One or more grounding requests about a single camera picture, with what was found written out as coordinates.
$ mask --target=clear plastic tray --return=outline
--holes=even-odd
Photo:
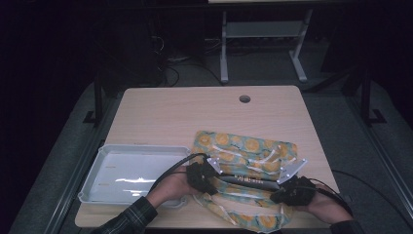
[[[130,205],[146,196],[162,173],[189,154],[190,150],[181,146],[104,145],[78,197],[82,203]],[[178,208],[185,204],[182,197],[163,206]]]

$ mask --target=dark floor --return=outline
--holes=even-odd
[[[110,90],[113,86],[106,86],[110,97],[104,101],[105,124],[100,126],[101,130],[97,130],[93,124],[82,123],[87,112],[94,109],[91,83],[95,77],[95,67],[91,64],[95,63],[91,63],[91,54],[95,55],[98,46],[91,41],[90,29],[95,28],[93,26],[99,21],[99,16],[74,11],[74,6],[78,4],[76,1],[60,5],[49,1],[38,3],[31,6],[24,4],[24,1],[2,2],[0,6],[0,15],[3,17],[0,26],[6,32],[0,48],[0,76],[5,82],[1,92],[4,111],[0,125],[0,171],[3,187],[8,191],[1,195],[0,232],[8,232],[21,206],[23,209],[11,232],[45,232],[49,224],[47,220],[58,205],[58,199],[77,161],[91,142],[91,136],[101,131],[98,137],[104,140],[120,101],[119,98],[113,98],[116,93]],[[305,90],[335,73],[320,72],[330,45],[326,38],[320,41],[315,36],[307,38],[300,56],[309,77],[306,84],[296,79],[288,58],[287,51],[291,49],[293,41],[246,40],[232,43],[235,49],[229,57],[229,86],[296,85]],[[213,49],[213,42],[206,41],[206,47]],[[201,57],[199,51],[189,52],[171,50],[167,53],[172,60],[190,56],[183,62],[168,63],[168,68],[163,72],[168,84],[177,81],[177,87],[222,85],[216,77],[219,74],[219,51],[211,50],[205,55],[202,53]],[[408,176],[412,173],[410,165],[413,159],[411,154],[406,153],[411,152],[413,147],[413,134],[409,128],[412,123],[411,93],[406,92],[412,80],[406,77],[411,77],[408,76],[411,75],[409,69],[413,66],[404,67],[410,58],[394,64],[399,60],[397,55],[389,59],[392,62],[386,65],[386,72],[383,72],[386,78],[390,78],[385,81],[383,78],[378,79],[376,82],[382,86],[373,83],[372,88],[371,109],[379,109],[388,124],[365,128],[358,118],[359,90],[351,98],[344,97],[340,92],[345,79],[316,94],[304,94],[304,100],[332,169],[360,176],[380,189],[411,225],[412,213],[404,207],[411,203],[409,198],[412,195],[408,189],[400,190],[400,187],[413,187],[412,178]],[[107,59],[100,62],[114,62],[111,58]],[[397,68],[394,73],[388,68],[390,65]],[[119,69],[119,66],[114,64],[114,69]],[[161,76],[149,85],[167,85],[163,78]],[[400,85],[401,92],[397,92],[400,86],[394,84],[400,84],[403,79],[406,80],[405,86]],[[388,80],[395,82],[389,85]],[[139,82],[148,85],[147,81]],[[411,233],[394,208],[371,188],[351,177],[339,173],[335,176],[340,189],[353,198],[351,206],[367,233]],[[67,218],[55,229],[57,232],[88,231],[80,230],[73,223],[78,205],[75,199]],[[318,231],[286,233],[325,232]]]

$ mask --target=dark background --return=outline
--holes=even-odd
[[[216,12],[201,17],[163,12],[158,24],[148,28],[142,22],[150,15],[90,11],[95,6],[68,0],[0,3],[2,233],[9,230],[73,106],[97,74],[109,96],[127,87],[155,87],[162,82],[157,65],[163,61],[152,53],[151,31],[164,33],[175,47],[194,55],[202,54],[204,37],[220,33],[219,26],[204,22],[215,19]],[[309,36],[331,40],[323,69],[338,72],[362,65],[412,126],[411,10],[408,3],[362,2],[330,23],[323,16],[335,12],[320,10],[312,19],[319,27],[311,25]]]

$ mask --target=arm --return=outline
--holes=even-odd
[[[316,187],[329,191],[326,186],[320,184]],[[330,230],[333,234],[364,233],[358,222],[343,207],[318,192],[308,206],[295,207],[295,210],[310,213],[319,220],[331,224]]]
[[[187,183],[186,167],[162,180],[146,197],[140,197],[124,212],[95,229],[92,233],[143,233],[145,227],[158,214],[156,209],[168,200],[178,199],[198,191]]]

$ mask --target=cable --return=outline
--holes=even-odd
[[[328,185],[327,185],[326,183],[324,183],[323,181],[318,180],[318,179],[316,179],[316,178],[309,178],[309,180],[317,181],[317,182],[321,183],[322,185],[326,186],[326,187],[327,187],[328,189],[330,189],[338,198],[340,198],[343,202],[345,202],[344,199],[340,196],[340,194],[338,194],[334,189],[332,189],[330,186],[328,186]]]
[[[359,182],[363,183],[364,185],[366,185],[367,187],[369,187],[370,189],[372,189],[373,191],[375,191],[377,194],[379,194],[386,202],[389,203],[389,205],[392,206],[392,208],[397,212],[397,214],[401,217],[401,219],[403,219],[403,221],[406,223],[406,225],[410,228],[410,230],[413,232],[413,226],[409,223],[409,221],[407,220],[407,218],[404,217],[404,215],[401,213],[401,211],[395,206],[395,204],[393,204],[390,199],[388,197],[386,197],[386,195],[384,195],[382,192],[380,192],[377,188],[373,187],[372,185],[370,185],[369,183],[367,183],[366,181],[362,180],[361,178],[346,173],[346,172],[342,172],[342,171],[338,171],[338,170],[331,170],[333,173],[337,173],[337,174],[342,174],[345,176],[349,176],[354,178],[355,180],[358,180]]]
[[[206,71],[208,71],[218,82],[220,85],[223,85],[221,80],[207,67],[200,65],[200,64],[196,64],[196,63],[191,63],[191,64],[175,64],[174,66],[198,66],[201,67],[203,69],[205,69]]]
[[[170,167],[166,172],[164,172],[161,176],[159,176],[159,178],[154,182],[154,184],[152,185],[151,189],[149,189],[149,192],[151,192],[156,186],[158,186],[158,184],[167,176],[169,176],[170,174],[172,174],[179,166],[181,166],[182,164],[188,162],[189,160],[197,157],[197,156],[204,156],[204,157],[208,157],[205,153],[196,153],[196,154],[191,154],[188,157],[182,159],[181,161],[177,162],[175,165],[173,165],[172,167]]]
[[[180,79],[179,72],[178,72],[177,70],[173,69],[173,68],[170,67],[170,66],[165,67],[165,69],[170,69],[170,70],[172,70],[173,72],[176,73],[176,80],[175,80],[175,82],[173,82],[173,84],[171,84],[171,85],[169,84],[168,77],[167,77],[167,76],[165,77],[166,83],[168,84],[169,87],[175,86],[175,85],[178,83],[179,79]]]

